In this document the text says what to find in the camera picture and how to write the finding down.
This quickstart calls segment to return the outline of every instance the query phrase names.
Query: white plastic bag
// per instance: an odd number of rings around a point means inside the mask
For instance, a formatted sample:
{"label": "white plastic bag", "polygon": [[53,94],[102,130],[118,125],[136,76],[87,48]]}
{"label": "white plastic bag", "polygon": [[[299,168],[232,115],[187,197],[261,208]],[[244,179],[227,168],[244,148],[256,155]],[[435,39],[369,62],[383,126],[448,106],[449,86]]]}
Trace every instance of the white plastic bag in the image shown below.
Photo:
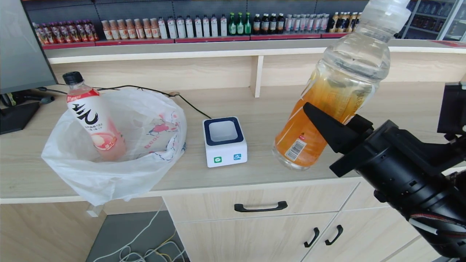
{"label": "white plastic bag", "polygon": [[103,162],[85,129],[66,111],[42,151],[45,162],[92,205],[151,190],[185,151],[186,118],[174,101],[141,90],[102,94],[127,152]]}

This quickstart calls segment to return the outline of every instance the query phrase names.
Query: green glass bottle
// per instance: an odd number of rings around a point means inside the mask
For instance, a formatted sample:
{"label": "green glass bottle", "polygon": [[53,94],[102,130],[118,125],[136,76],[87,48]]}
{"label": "green glass bottle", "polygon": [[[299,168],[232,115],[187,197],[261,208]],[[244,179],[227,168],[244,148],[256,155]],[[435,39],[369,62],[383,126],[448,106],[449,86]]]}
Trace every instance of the green glass bottle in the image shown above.
{"label": "green glass bottle", "polygon": [[230,23],[228,24],[228,32],[230,35],[236,34],[236,24],[234,23],[234,13],[230,13]]}
{"label": "green glass bottle", "polygon": [[238,13],[238,22],[236,23],[236,34],[242,35],[244,33],[243,13]]}
{"label": "green glass bottle", "polygon": [[250,35],[251,34],[251,22],[249,22],[249,16],[251,14],[249,12],[246,13],[246,23],[244,24],[244,34]]}

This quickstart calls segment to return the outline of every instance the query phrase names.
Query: black bottle cap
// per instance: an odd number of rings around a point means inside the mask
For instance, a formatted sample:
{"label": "black bottle cap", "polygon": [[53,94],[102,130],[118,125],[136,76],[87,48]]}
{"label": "black bottle cap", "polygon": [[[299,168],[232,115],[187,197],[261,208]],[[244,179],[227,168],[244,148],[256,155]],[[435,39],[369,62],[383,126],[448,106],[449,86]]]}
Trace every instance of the black bottle cap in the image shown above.
{"label": "black bottle cap", "polygon": [[67,85],[77,84],[77,83],[81,83],[82,81],[84,81],[81,73],[79,73],[78,71],[68,72],[64,74],[63,80],[65,80],[65,84]]}

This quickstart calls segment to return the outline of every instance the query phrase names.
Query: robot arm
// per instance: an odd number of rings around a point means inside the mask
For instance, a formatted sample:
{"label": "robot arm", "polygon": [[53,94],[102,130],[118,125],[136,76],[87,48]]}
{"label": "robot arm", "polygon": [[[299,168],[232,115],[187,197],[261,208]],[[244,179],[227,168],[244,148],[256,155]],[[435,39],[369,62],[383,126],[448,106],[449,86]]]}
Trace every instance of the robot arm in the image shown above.
{"label": "robot arm", "polygon": [[390,120],[374,130],[359,115],[343,125],[310,103],[303,109],[343,154],[330,166],[338,177],[356,170],[439,254],[466,258],[466,170],[441,173],[466,161],[466,83],[445,85],[437,132],[446,144],[423,143]]}

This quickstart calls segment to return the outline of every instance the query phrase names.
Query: monitor stand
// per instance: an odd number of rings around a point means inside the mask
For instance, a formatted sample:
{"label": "monitor stand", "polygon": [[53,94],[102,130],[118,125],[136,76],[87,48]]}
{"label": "monitor stand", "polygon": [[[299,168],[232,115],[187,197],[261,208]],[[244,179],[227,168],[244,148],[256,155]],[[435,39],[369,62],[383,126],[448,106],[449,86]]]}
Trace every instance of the monitor stand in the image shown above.
{"label": "monitor stand", "polygon": [[7,107],[0,110],[0,135],[23,130],[39,109],[39,102]]}

